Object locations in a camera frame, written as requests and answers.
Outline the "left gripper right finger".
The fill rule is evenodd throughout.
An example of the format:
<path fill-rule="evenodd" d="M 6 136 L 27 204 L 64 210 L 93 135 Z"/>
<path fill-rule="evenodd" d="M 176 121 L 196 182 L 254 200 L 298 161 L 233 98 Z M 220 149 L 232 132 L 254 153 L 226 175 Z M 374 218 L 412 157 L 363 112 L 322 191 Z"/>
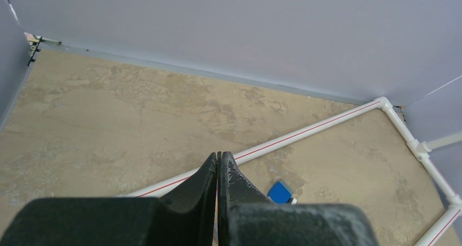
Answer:
<path fill-rule="evenodd" d="M 219 245 L 378 245 L 372 225 L 350 204 L 276 204 L 217 155 Z"/>

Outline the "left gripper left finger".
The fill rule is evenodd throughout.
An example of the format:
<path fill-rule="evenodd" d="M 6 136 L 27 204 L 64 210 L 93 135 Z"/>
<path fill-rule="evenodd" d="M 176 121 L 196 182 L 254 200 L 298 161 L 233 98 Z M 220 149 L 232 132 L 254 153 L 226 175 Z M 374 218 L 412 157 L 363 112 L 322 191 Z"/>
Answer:
<path fill-rule="evenodd" d="M 13 219 L 1 245 L 212 245 L 217 156 L 156 198 L 42 198 Z"/>

